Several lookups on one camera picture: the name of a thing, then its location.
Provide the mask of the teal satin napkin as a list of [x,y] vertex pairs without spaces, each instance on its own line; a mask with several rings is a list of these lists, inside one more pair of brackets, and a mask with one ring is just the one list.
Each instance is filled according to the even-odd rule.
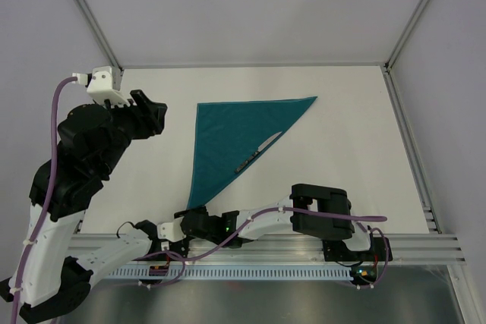
[[[247,102],[205,102],[197,105],[191,190],[187,207],[204,206],[229,186],[282,137],[316,101],[301,99]],[[259,145],[281,131],[239,174],[234,170]]]

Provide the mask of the steel knife with dark handle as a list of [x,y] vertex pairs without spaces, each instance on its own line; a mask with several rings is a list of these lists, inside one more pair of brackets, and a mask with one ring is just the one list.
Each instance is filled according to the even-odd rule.
[[281,131],[273,134],[269,138],[267,138],[264,142],[262,142],[261,145],[257,148],[256,151],[254,151],[249,157],[246,158],[246,160],[243,161],[242,164],[240,164],[239,167],[237,167],[234,170],[234,173],[237,175],[239,174],[243,169],[245,169],[254,159],[256,159],[275,139],[277,139],[280,135],[282,134]]

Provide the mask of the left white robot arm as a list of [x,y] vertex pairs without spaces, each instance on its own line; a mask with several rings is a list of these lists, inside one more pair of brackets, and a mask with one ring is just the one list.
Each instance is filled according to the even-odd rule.
[[166,104],[133,90],[125,106],[109,101],[79,105],[55,125],[55,155],[37,170],[30,189],[30,254],[19,264],[22,278],[1,282],[2,298],[13,303],[25,322],[66,315],[118,267],[142,256],[158,260],[164,255],[166,242],[147,220],[92,253],[75,257],[67,250],[93,196],[125,150],[133,140],[161,134],[166,111]]

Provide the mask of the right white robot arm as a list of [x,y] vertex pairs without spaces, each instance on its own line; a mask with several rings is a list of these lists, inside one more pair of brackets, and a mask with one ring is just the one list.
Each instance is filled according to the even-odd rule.
[[197,207],[175,215],[178,241],[187,244],[199,238],[216,249],[239,249],[260,237],[283,231],[315,237],[322,242],[325,261],[346,267],[361,263],[389,263],[393,259],[389,240],[372,222],[385,222],[378,215],[356,216],[345,190],[311,184],[295,184],[289,196],[259,209],[233,210],[210,215]]

